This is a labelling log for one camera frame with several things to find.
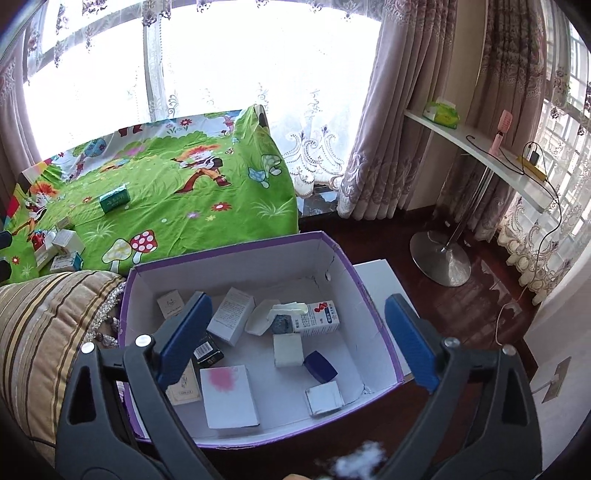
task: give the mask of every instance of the red mushroom print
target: red mushroom print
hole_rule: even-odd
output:
[[[135,252],[132,259],[135,265],[139,263],[142,254],[152,253],[158,247],[158,242],[156,241],[156,236],[154,235],[153,230],[146,230],[145,232],[136,235],[129,241],[129,244]]]

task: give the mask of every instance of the window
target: window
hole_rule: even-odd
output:
[[[50,0],[38,20],[25,100],[43,157],[130,125],[260,103],[297,193],[339,187],[380,28],[368,2],[364,16],[357,3],[173,0],[170,19],[150,26],[147,2],[84,3],[94,11]]]

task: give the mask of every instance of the cartoon print bedsheet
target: cartoon print bedsheet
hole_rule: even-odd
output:
[[[255,107],[122,128],[55,155],[17,186],[5,229],[11,283],[37,271],[34,245],[69,216],[83,268],[126,274],[140,262],[297,233],[289,172]],[[103,213],[99,196],[126,185],[131,201]]]

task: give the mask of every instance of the small white box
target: small white box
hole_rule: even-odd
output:
[[[64,218],[58,220],[56,223],[56,227],[58,230],[67,229],[73,226],[74,222],[72,222],[72,219],[68,216],[65,216]]]
[[[254,308],[254,297],[232,287],[216,313],[213,314],[207,331],[224,342],[236,346]]]
[[[181,379],[174,385],[169,385],[166,389],[166,396],[172,405],[183,405],[201,400],[201,392],[197,385],[197,377],[193,364],[189,362],[185,368]]]
[[[273,335],[273,354],[277,368],[302,365],[304,349],[301,345],[301,335],[299,333]]]
[[[67,255],[58,255],[53,259],[49,272],[77,272],[82,269],[82,265],[84,265],[84,260],[82,260],[82,257],[78,252]]]
[[[58,253],[57,247],[52,243],[44,243],[42,246],[40,246],[39,249],[35,251],[37,270],[41,270],[43,267],[45,267]]]
[[[158,302],[158,306],[160,307],[160,310],[162,310],[162,315],[164,315],[166,320],[183,311],[184,302],[181,295],[179,295],[178,290],[168,292],[156,301]]]
[[[199,372],[209,428],[231,429],[259,425],[244,365],[203,368]]]
[[[294,332],[300,332],[302,337],[334,332],[340,324],[335,303],[330,300],[310,303],[308,313],[292,314],[291,321]]]
[[[336,381],[328,382],[306,390],[306,399],[312,416],[322,415],[345,406]]]
[[[81,254],[85,248],[82,240],[74,230],[59,230],[53,239],[53,244],[62,255],[74,252]]]

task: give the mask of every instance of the pillow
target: pillow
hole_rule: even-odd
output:
[[[112,272],[83,270],[0,288],[1,394],[26,435],[56,442],[76,354],[106,319],[124,282]],[[53,449],[35,446],[53,464]]]

